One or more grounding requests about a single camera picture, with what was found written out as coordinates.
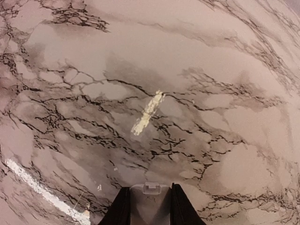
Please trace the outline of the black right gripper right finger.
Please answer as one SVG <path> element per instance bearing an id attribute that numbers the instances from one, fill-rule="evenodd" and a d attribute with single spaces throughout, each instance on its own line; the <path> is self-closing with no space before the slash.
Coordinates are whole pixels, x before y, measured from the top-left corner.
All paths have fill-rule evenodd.
<path id="1" fill-rule="evenodd" d="M 180 184 L 172 184 L 170 225 L 206 225 L 199 217 Z"/>

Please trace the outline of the white battery cover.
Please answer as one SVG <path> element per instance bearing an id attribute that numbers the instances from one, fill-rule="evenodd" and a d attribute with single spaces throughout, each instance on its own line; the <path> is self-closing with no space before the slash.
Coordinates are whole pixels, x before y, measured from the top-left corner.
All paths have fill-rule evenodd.
<path id="1" fill-rule="evenodd" d="M 145 182 L 130 188 L 130 223 L 132 225 L 170 225 L 171 188 Z"/>

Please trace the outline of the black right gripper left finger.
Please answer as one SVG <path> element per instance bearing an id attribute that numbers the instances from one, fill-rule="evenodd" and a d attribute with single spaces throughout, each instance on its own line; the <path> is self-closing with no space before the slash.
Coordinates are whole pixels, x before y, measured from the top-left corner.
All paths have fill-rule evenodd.
<path id="1" fill-rule="evenodd" d="M 98 225 L 130 225 L 131 224 L 130 187 L 122 187 L 105 216 Z"/>

